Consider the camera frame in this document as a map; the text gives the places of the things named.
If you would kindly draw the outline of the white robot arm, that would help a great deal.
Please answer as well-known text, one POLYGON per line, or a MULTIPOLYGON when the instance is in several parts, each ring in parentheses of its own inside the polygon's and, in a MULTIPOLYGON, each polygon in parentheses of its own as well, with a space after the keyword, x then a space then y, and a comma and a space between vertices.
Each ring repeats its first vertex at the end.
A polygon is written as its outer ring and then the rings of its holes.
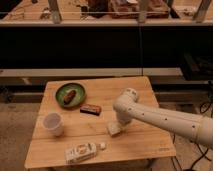
POLYGON ((115 100, 113 109, 117 121, 127 125, 136 119, 163 130, 188 138, 213 150, 213 119, 206 116, 163 108, 150 107, 138 103, 139 94, 127 88, 115 100))

